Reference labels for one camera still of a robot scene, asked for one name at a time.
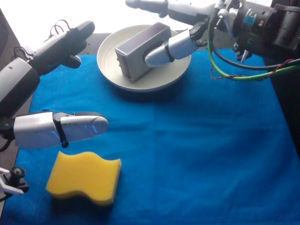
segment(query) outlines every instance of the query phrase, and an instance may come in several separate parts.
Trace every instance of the gray box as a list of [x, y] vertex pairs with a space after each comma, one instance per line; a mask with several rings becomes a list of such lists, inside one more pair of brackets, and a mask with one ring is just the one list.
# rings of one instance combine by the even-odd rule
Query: gray box
[[115, 51], [123, 75], [135, 81], [146, 74], [151, 69], [145, 63], [146, 55], [170, 37], [170, 27], [157, 22], [117, 47]]

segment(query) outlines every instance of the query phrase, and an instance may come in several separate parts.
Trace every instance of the blue cloth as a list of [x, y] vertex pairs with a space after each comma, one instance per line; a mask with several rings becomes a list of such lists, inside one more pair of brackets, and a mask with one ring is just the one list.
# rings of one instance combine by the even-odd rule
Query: blue cloth
[[[256, 56], [247, 63], [263, 65]], [[212, 80], [206, 51], [193, 54], [175, 85], [150, 94], [115, 88], [95, 55], [82, 56], [79, 69], [42, 77], [30, 111], [44, 109], [99, 112], [110, 128], [67, 149], [20, 149], [16, 164], [31, 187], [7, 201], [4, 225], [300, 223], [300, 162], [270, 81]], [[122, 160], [112, 207], [51, 198], [45, 186], [59, 150]]]

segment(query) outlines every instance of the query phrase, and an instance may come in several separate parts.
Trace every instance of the robotic arm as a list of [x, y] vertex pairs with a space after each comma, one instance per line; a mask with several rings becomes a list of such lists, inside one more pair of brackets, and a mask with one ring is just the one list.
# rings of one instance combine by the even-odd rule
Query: robotic arm
[[[145, 58], [150, 67], [159, 67], [195, 52], [203, 46], [201, 37], [209, 25], [209, 47], [233, 66], [253, 70], [278, 67], [247, 67], [222, 58], [213, 46], [214, 28], [227, 31], [237, 38], [234, 50], [240, 54], [238, 60], [242, 63], [252, 53], [281, 61], [300, 57], [298, 7], [276, 5], [271, 8], [246, 0], [219, 0], [216, 4], [209, 0], [126, 0], [126, 4], [132, 8], [159, 13], [160, 17], [169, 15], [174, 20], [194, 26], [150, 52]], [[299, 63], [299, 60], [294, 60], [287, 65]]]
[[[28, 61], [16, 58], [0, 71], [0, 135], [7, 140], [0, 152], [14, 139], [16, 145], [23, 148], [47, 148], [60, 143], [66, 148], [69, 142], [93, 138], [107, 130], [106, 118], [95, 112], [53, 114], [43, 111], [13, 118], [38, 87], [40, 76], [59, 65], [80, 67], [81, 59], [76, 55], [86, 47], [86, 39], [94, 29], [94, 23], [86, 21], [67, 32], [51, 35]], [[0, 202], [28, 191], [25, 174], [20, 167], [10, 171], [0, 168], [0, 191], [6, 194]]]

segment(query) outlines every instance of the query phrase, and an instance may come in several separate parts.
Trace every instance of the sponge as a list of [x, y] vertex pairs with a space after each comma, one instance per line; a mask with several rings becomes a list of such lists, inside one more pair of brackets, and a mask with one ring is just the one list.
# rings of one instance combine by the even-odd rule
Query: sponge
[[55, 198], [85, 195], [95, 204], [113, 203], [121, 160], [105, 160], [93, 152], [58, 153], [46, 190]]

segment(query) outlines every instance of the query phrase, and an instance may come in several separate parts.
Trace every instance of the blue tablecloth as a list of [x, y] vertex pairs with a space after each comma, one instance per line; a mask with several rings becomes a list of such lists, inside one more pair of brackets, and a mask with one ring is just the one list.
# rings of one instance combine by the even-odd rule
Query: blue tablecloth
[[[30, 111], [95, 111], [110, 128], [67, 149], [20, 149], [16, 165], [31, 187], [6, 202], [2, 224], [300, 223], [300, 162], [270, 80], [212, 80], [208, 54], [198, 51], [175, 85], [134, 94], [111, 85], [95, 55], [81, 58], [79, 69], [42, 77]], [[217, 62], [231, 74], [254, 74]], [[263, 65], [255, 56], [247, 63]], [[112, 207], [51, 198], [45, 186], [59, 150], [122, 160]]]

